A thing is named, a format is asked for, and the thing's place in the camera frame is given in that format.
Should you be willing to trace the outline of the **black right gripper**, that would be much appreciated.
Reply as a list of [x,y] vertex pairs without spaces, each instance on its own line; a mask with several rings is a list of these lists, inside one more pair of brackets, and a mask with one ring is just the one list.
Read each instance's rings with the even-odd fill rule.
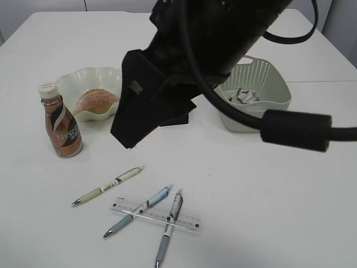
[[199,71],[211,89],[262,37],[289,1],[157,1],[149,20],[156,27],[143,52],[148,60],[144,92],[177,85],[202,91]]

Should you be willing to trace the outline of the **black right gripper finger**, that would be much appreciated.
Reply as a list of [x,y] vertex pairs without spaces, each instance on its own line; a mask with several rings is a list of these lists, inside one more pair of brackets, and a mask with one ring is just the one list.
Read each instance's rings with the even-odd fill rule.
[[122,61],[122,92],[111,134],[132,149],[165,120],[167,111],[190,113],[197,87],[187,74],[167,75],[142,50],[127,52]]

